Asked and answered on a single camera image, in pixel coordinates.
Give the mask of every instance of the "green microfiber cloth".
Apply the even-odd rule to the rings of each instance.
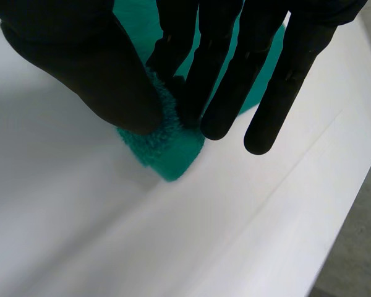
[[[140,59],[145,62],[153,51],[155,41],[162,36],[155,2],[151,0],[118,0],[113,11],[127,30]],[[238,32],[239,20],[234,26],[229,53],[212,94],[215,93],[221,78],[224,76],[228,63],[235,52]],[[283,47],[283,36],[284,27],[282,26],[275,35],[267,60],[247,96],[240,113],[257,105],[262,99]],[[198,46],[199,40],[200,34],[197,32],[194,38],[192,53]],[[190,54],[176,75],[187,76],[192,58],[193,54]],[[158,130],[147,136],[138,136],[120,128],[118,128],[118,133],[143,166],[153,168],[167,181],[174,181],[186,172],[198,156],[203,147],[205,137],[199,130],[184,129],[181,126],[175,110],[175,99],[152,71],[147,69],[147,74],[162,100],[163,122]]]

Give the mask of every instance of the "gray floor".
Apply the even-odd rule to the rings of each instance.
[[[371,0],[362,17],[371,41]],[[309,297],[371,297],[371,169]]]

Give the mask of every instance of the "black rubber glove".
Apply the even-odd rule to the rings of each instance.
[[[317,55],[337,26],[356,17],[367,0],[156,0],[162,39],[147,64],[164,81],[173,81],[189,54],[199,8],[201,40],[195,51],[179,114],[186,126],[200,124],[207,138],[226,135],[260,72],[272,39],[290,11],[284,45],[268,88],[246,132],[246,149],[256,155],[271,149]],[[232,29],[241,13],[237,48],[203,115],[228,53]]]
[[[114,0],[0,0],[1,28],[26,60],[73,90],[105,121],[146,134],[161,103]]]

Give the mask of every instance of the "black glove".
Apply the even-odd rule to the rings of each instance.
[[[73,90],[99,117],[146,134],[161,122],[161,103],[113,5],[0,0],[1,28],[22,57]]]
[[[268,88],[246,132],[246,149],[269,151],[317,55],[337,26],[352,21],[367,0],[156,0],[162,39],[147,64],[170,82],[189,54],[199,8],[201,40],[184,89],[179,114],[186,126],[200,124],[218,140],[234,122],[270,50],[272,39],[290,11],[284,45]],[[206,107],[228,53],[232,28],[241,13],[238,44],[228,69]]]

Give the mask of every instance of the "white surface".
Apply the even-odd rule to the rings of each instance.
[[[359,21],[261,157],[242,144],[253,112],[168,184],[0,34],[0,297],[307,294],[371,164]]]

